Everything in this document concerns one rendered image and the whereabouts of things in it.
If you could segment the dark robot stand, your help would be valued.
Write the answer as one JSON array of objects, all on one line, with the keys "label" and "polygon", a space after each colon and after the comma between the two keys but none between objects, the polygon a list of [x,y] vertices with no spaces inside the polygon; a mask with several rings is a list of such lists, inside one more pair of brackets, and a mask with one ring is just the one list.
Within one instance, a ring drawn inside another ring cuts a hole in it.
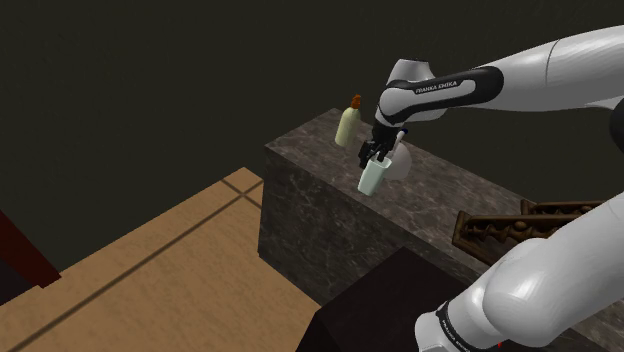
[{"label": "dark robot stand", "polygon": [[418,316],[466,287],[402,247],[323,305],[295,352],[418,352]]}]

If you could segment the grey marble counter block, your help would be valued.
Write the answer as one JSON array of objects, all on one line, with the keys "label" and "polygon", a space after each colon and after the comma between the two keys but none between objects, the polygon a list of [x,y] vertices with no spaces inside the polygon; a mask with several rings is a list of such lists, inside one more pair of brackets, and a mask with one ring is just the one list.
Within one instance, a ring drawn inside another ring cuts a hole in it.
[{"label": "grey marble counter block", "polygon": [[[335,143],[340,118],[338,110],[330,110],[267,145],[260,257],[319,309],[402,247],[470,287],[492,265],[452,244],[458,213],[519,214],[522,198],[409,144],[407,177],[384,176],[367,196],[357,189],[358,152],[371,128],[358,127],[355,142],[343,148]],[[558,202],[603,204],[619,194],[593,194],[581,180]],[[508,340],[486,352],[624,352],[624,298],[546,346]]]}]

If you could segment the dark brown carved wooden rack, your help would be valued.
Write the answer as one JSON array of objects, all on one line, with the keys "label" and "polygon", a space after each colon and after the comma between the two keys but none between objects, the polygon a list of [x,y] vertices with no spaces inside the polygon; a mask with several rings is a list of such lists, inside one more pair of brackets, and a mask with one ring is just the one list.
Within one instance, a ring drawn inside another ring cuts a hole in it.
[{"label": "dark brown carved wooden rack", "polygon": [[491,266],[515,245],[532,238],[548,238],[562,226],[601,205],[602,201],[520,201],[514,215],[470,215],[460,211],[452,244]]}]

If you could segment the cream bottle with brown cap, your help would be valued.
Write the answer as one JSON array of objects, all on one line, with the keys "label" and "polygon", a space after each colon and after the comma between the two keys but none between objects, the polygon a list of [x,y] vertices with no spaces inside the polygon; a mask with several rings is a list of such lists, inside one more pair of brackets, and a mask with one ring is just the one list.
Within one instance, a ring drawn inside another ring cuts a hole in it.
[{"label": "cream bottle with brown cap", "polygon": [[335,143],[341,147],[347,147],[355,136],[355,133],[361,122],[361,96],[356,94],[350,103],[350,106],[344,110],[335,134]]}]

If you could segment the pale green cup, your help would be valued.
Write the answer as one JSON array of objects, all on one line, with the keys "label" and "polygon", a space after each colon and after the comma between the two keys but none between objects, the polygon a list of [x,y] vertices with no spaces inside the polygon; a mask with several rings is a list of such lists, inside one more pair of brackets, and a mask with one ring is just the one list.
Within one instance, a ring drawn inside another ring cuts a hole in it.
[{"label": "pale green cup", "polygon": [[371,158],[361,174],[357,187],[358,191],[367,196],[372,196],[379,188],[391,165],[392,160],[387,157],[382,161],[376,157]]}]

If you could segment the dark red furniture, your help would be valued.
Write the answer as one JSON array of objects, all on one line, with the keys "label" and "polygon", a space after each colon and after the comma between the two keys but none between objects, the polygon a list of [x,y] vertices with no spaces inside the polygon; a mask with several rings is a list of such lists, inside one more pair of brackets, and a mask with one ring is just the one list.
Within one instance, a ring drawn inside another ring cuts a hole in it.
[{"label": "dark red furniture", "polygon": [[60,273],[0,211],[0,306],[27,290],[45,288]]}]

